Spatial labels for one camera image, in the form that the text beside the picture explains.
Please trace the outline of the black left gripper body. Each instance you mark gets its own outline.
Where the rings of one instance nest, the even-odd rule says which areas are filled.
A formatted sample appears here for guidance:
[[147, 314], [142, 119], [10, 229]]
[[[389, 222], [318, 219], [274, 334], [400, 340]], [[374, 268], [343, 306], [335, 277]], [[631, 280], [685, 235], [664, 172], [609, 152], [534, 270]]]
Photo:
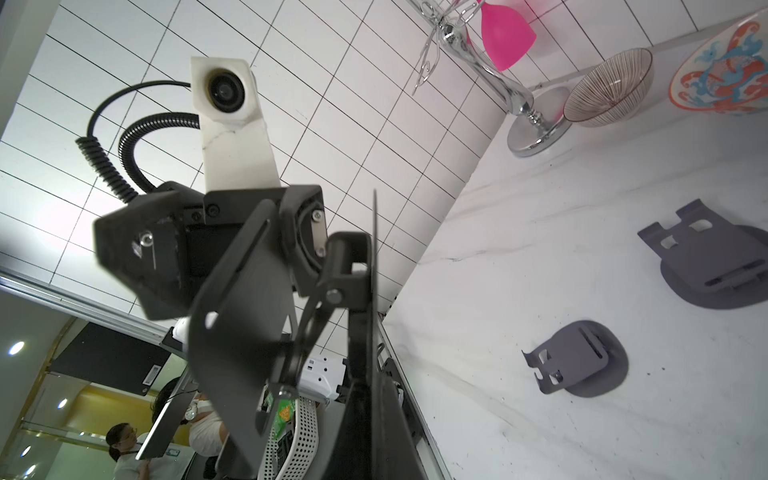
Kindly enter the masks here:
[[219, 190], [207, 194], [176, 182], [139, 195], [93, 224], [99, 264], [137, 297], [151, 321], [188, 315], [193, 299], [261, 203], [277, 209], [279, 250], [292, 288], [306, 296], [318, 280], [315, 213], [324, 211], [318, 185]]

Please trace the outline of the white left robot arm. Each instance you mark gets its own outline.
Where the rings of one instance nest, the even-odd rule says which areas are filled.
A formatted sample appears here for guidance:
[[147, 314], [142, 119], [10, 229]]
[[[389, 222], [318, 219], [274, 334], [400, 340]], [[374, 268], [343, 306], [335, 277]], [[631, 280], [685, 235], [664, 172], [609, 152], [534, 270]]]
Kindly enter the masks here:
[[117, 170], [94, 134], [111, 103], [145, 83], [127, 87], [94, 111], [76, 143], [89, 165], [125, 206], [97, 220], [99, 264], [132, 290], [151, 321], [190, 315], [195, 298], [231, 249], [254, 211], [274, 206], [269, 221], [290, 278], [291, 290], [309, 296], [323, 267], [312, 234], [314, 214], [324, 210], [317, 185], [208, 188], [201, 193], [177, 182], [154, 185], [138, 168], [135, 147], [144, 136], [168, 128], [198, 129], [199, 115], [162, 112], [141, 118], [123, 132]]

